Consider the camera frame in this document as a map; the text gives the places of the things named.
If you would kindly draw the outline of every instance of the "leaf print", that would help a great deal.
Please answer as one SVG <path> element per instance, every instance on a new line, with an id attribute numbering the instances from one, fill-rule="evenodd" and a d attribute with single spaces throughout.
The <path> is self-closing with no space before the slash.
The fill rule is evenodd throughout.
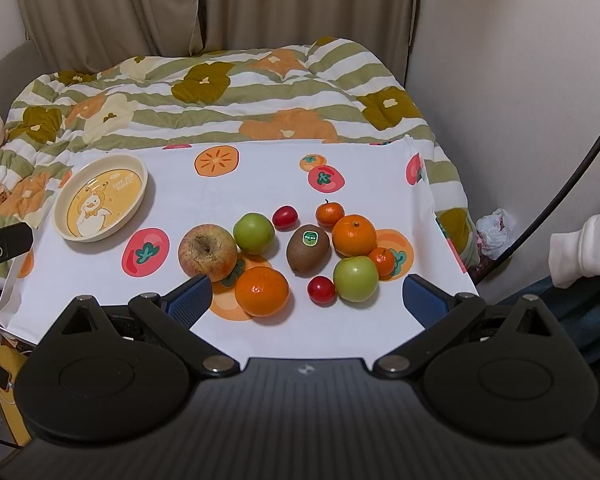
<path id="1" fill-rule="evenodd" d="M 244 273 L 244 266 L 244 260 L 238 260 L 235 263 L 234 270 L 231 271 L 231 274 L 229 274 L 224 280 L 221 280 L 220 283 L 222 283 L 226 288 L 231 288 L 234 286 L 235 282 L 238 281 L 238 278 L 240 278 L 240 276 L 242 276 Z"/>
<path id="2" fill-rule="evenodd" d="M 325 173 L 323 171 L 318 175 L 318 180 L 316 181 L 320 186 L 331 183 L 331 175 L 329 173 Z"/>
<path id="3" fill-rule="evenodd" d="M 394 257 L 395 257 L 395 267 L 394 267 L 394 270 L 392 271 L 391 275 L 397 276 L 398 274 L 400 274 L 400 269 L 402 268 L 404 263 L 407 261 L 407 253 L 405 253 L 404 251 L 397 252 L 395 249 L 389 249 L 389 250 L 394 254 Z"/>
<path id="4" fill-rule="evenodd" d="M 151 258 L 152 256 L 155 256 L 159 252 L 160 252 L 160 246 L 154 247 L 154 245 L 152 243 L 147 242 L 144 244 L 142 249 L 136 250 L 136 256 L 138 257 L 138 259 L 136 260 L 136 263 L 139 265 L 142 265 L 142 264 L 146 263 L 149 260 L 149 258 Z"/>

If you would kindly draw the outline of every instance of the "bed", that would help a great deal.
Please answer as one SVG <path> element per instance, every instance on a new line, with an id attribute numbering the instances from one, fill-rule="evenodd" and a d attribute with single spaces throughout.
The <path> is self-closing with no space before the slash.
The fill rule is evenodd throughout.
<path id="1" fill-rule="evenodd" d="M 410 136 L 426 165 L 436 215 L 466 266 L 475 227 L 458 172 L 407 92 L 349 40 L 197 57 L 135 57 L 98 74 L 58 72 L 14 101 L 0 150 L 12 192 L 0 227 L 40 226 L 77 152 L 197 142 L 321 139 L 382 144 Z M 6 266 L 0 268 L 5 278 Z"/>

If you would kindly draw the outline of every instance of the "beige curtain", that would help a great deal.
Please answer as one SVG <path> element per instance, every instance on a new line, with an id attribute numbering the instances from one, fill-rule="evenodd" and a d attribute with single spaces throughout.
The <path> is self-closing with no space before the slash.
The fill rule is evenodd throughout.
<path id="1" fill-rule="evenodd" d="M 198 0 L 18 0 L 50 70 L 99 72 L 132 56 L 202 49 Z"/>
<path id="2" fill-rule="evenodd" d="M 349 38 L 403 81 L 413 0 L 206 0 L 205 51 Z"/>

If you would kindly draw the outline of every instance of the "small tangerine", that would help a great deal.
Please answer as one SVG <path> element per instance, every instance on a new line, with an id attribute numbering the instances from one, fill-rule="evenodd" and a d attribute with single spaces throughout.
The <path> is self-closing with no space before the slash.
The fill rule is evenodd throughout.
<path id="1" fill-rule="evenodd" d="M 288 299 L 286 278 L 269 267 L 247 269 L 235 284 L 235 300 L 254 317 L 272 316 L 286 305 Z"/>
<path id="2" fill-rule="evenodd" d="M 337 202 L 325 202 L 315 210 L 315 219 L 323 226 L 333 227 L 344 216 L 344 208 Z"/>
<path id="3" fill-rule="evenodd" d="M 366 256 L 376 248 L 376 229 L 362 215 L 343 216 L 334 225 L 331 238 L 344 256 Z"/>
<path id="4" fill-rule="evenodd" d="M 369 253 L 369 257 L 376 264 L 378 269 L 378 276 L 388 276 L 395 269 L 395 256 L 391 252 L 391 249 L 384 247 L 376 247 Z"/>

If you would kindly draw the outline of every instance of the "bowl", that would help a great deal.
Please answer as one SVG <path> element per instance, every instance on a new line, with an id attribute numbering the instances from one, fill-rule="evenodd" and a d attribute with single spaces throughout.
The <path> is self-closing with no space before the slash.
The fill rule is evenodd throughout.
<path id="1" fill-rule="evenodd" d="M 58 234 L 71 242 L 95 242 L 118 231 L 140 207 L 148 173 L 133 155 L 108 155 L 72 176 L 53 211 Z"/>

